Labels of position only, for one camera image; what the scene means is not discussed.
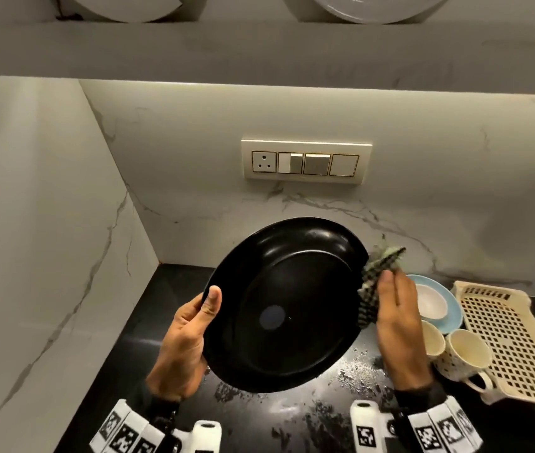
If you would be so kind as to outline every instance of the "dish towel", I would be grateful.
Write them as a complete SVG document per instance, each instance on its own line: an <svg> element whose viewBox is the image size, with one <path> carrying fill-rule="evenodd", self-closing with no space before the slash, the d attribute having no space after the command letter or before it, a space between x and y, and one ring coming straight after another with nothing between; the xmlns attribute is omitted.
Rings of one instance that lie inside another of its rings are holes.
<svg viewBox="0 0 535 453"><path fill-rule="evenodd" d="M397 269L397 260L406 252L406 248L392 246L378 248L369 255L368 262L362 270L362 287L357 290L360 295L360 308L357 325L361 328L376 322L378 315L377 281L383 270Z"/></svg>

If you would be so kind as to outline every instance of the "light blue saucer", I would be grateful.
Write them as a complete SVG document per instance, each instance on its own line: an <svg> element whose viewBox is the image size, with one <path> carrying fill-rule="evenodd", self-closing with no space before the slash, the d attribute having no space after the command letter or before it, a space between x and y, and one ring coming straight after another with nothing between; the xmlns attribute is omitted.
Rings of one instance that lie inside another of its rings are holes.
<svg viewBox="0 0 535 453"><path fill-rule="evenodd" d="M462 307L452 292L445 289L437 281L431 280L431 278L423 277L422 275L408 275L408 278L410 278L416 284L429 286L431 289L435 289L448 304L448 313L442 320L428 320L427 318L423 318L423 320L429 321L431 324L437 327L442 334L449 334L462 325Z"/></svg>

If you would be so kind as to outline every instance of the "white bowl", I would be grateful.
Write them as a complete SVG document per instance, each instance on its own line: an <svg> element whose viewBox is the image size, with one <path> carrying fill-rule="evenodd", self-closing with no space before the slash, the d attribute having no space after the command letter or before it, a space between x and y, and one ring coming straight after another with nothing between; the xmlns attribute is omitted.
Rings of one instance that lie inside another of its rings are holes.
<svg viewBox="0 0 535 453"><path fill-rule="evenodd" d="M417 284L418 312L428 320L440 320L448 314L448 304L445 298L435 289Z"/></svg>

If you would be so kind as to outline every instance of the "dish rack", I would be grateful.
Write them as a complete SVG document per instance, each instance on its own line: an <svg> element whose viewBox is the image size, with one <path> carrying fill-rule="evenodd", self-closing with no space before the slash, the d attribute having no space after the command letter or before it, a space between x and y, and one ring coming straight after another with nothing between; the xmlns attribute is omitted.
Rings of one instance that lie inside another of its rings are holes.
<svg viewBox="0 0 535 453"><path fill-rule="evenodd" d="M494 389L482 392L482 400L489 405L505 397L535 403L535 317L529 296L464 281L456 281L452 293L467 329L480 335L493 353L487 374Z"/></svg>

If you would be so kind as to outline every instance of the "cup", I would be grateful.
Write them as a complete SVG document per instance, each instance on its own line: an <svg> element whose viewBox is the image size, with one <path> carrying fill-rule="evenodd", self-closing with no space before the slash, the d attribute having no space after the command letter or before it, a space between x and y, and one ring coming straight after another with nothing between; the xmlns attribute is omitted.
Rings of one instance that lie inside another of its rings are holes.
<svg viewBox="0 0 535 453"><path fill-rule="evenodd" d="M490 377L484 372L491 363L492 351L479 335L469 330L456 329L445 338L445 351L433 365L447 379L463 382L475 391L483 393L494 387ZM483 379L485 389L468 380L474 375Z"/></svg>
<svg viewBox="0 0 535 453"><path fill-rule="evenodd" d="M443 334L430 322L425 320L422 323L422 339L424 340L424 349L430 361L437 359L445 350L445 339Z"/></svg>

